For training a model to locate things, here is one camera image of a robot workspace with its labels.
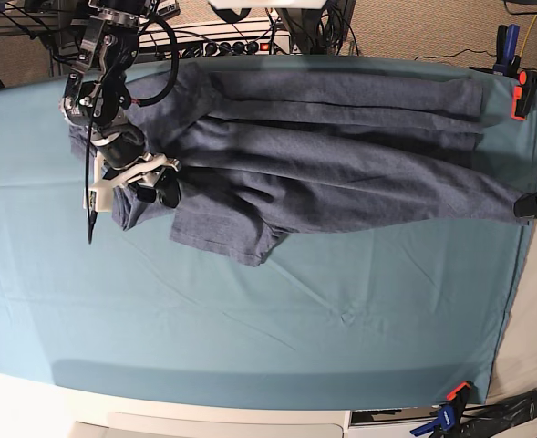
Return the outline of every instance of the teal tablecloth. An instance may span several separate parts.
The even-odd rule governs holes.
[[[474,166],[537,187],[537,102],[526,122],[512,120],[509,78],[365,57],[201,64],[472,76],[485,88]],[[485,398],[530,227],[448,220],[293,235],[250,268],[169,241],[170,217],[124,233],[101,215],[88,246],[63,88],[0,91],[0,372],[237,408],[429,405],[462,380]]]

